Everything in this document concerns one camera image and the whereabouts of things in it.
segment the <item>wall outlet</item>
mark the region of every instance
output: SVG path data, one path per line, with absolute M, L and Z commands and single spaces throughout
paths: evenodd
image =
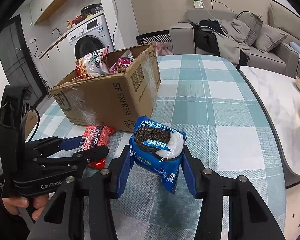
M 31 39 L 29 40 L 29 42 L 30 42 L 30 43 L 34 43 L 34 40 L 36 40 L 35 37 L 31 38 Z

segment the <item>pink bag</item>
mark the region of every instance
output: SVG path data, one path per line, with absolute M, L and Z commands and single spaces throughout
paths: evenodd
M 155 53 L 157 56 L 167 56 L 172 54 L 172 43 L 171 42 L 157 42 L 151 41 L 154 46 Z

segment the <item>marble table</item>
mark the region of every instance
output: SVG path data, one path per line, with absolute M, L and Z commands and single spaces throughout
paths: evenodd
M 300 126 L 300 91 L 295 79 L 248 66 L 241 66 L 240 72 L 257 93 L 277 133 L 285 184 L 291 187 L 300 182 L 300 150 L 296 143 L 296 129 Z

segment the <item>oreo cookie package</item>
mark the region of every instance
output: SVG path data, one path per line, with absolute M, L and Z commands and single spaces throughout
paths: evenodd
M 184 132 L 141 116 L 130 138 L 131 167 L 135 162 L 161 175 L 162 185 L 174 193 L 185 141 Z

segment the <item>hand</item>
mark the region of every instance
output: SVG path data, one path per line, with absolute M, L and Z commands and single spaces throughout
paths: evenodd
M 35 221 L 38 220 L 41 212 L 44 210 L 45 206 L 47 205 L 48 197 L 49 194 L 38 196 L 33 199 L 33 207 L 36 210 L 32 213 L 32 218 Z M 22 196 L 3 198 L 2 202 L 4 207 L 10 214 L 18 215 L 18 216 L 21 216 L 18 207 L 27 208 L 29 206 L 29 200 Z

